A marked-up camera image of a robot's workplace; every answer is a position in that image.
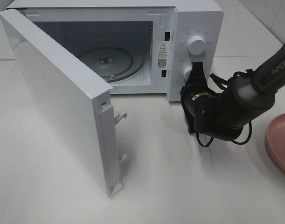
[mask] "white countertop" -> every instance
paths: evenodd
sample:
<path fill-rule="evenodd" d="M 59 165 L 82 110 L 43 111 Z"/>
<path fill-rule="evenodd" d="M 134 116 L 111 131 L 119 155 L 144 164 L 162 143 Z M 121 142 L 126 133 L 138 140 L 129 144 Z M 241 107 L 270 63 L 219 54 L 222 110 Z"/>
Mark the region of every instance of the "white countertop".
<path fill-rule="evenodd" d="M 231 3 L 223 0 L 221 7 Z M 245 10 L 240 3 L 233 7 Z M 243 24 L 225 20 L 223 32 L 229 23 Z M 234 48 L 238 39 L 220 37 L 215 74 L 229 78 L 255 69 L 280 47 L 254 17 L 250 24 L 257 24 L 257 33 L 244 55 Z M 267 47 L 256 42 L 259 33 Z M 117 142 L 129 159 L 121 167 L 125 188 L 108 199 L 36 108 L 4 38 L 0 34 L 0 224 L 285 224 L 285 175 L 264 147 L 268 123 L 285 112 L 285 88 L 253 121 L 247 145 L 215 140 L 209 148 L 188 134 L 181 105 L 166 96 L 112 96 L 115 112 L 128 113 L 117 125 Z M 258 45 L 264 49 L 255 51 Z"/>

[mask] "white knob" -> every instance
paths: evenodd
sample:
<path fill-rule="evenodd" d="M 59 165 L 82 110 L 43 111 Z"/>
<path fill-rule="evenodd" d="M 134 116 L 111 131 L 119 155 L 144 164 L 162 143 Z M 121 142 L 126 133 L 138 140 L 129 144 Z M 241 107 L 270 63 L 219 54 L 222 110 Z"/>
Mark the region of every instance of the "white knob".
<path fill-rule="evenodd" d="M 206 50 L 206 39 L 203 36 L 195 35 L 188 40 L 188 51 L 192 55 L 200 55 Z"/>
<path fill-rule="evenodd" d="M 191 70 L 192 70 L 192 66 L 191 65 L 186 67 L 186 68 L 184 68 L 183 76 L 184 76 L 185 82 L 188 80 Z"/>

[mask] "qr code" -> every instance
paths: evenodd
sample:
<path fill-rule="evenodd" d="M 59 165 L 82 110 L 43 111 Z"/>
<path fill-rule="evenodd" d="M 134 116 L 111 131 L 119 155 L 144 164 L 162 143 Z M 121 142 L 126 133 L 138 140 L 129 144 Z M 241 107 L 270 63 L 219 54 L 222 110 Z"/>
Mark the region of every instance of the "qr code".
<path fill-rule="evenodd" d="M 158 59 L 158 67 L 166 67 L 167 59 Z"/>

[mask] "warning label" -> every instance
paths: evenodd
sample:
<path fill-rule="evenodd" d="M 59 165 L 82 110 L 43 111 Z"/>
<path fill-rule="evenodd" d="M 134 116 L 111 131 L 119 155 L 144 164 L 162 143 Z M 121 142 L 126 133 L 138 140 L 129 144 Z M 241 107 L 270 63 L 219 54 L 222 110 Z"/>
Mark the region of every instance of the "warning label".
<path fill-rule="evenodd" d="M 167 67 L 167 56 L 168 56 L 168 42 L 157 42 L 157 67 Z"/>

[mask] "sticker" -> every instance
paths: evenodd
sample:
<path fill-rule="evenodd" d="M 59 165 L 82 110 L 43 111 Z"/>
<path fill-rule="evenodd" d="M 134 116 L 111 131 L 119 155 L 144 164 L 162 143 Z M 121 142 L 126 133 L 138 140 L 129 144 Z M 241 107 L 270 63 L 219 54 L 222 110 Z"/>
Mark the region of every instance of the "sticker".
<path fill-rule="evenodd" d="M 168 41 L 157 42 L 157 68 L 164 69 L 167 67 Z"/>
<path fill-rule="evenodd" d="M 203 95 L 209 95 L 207 92 L 201 92 L 201 93 L 198 93 L 196 94 L 195 96 L 192 97 L 192 100 L 196 100 L 197 98 L 199 98 L 200 96 L 203 96 Z"/>

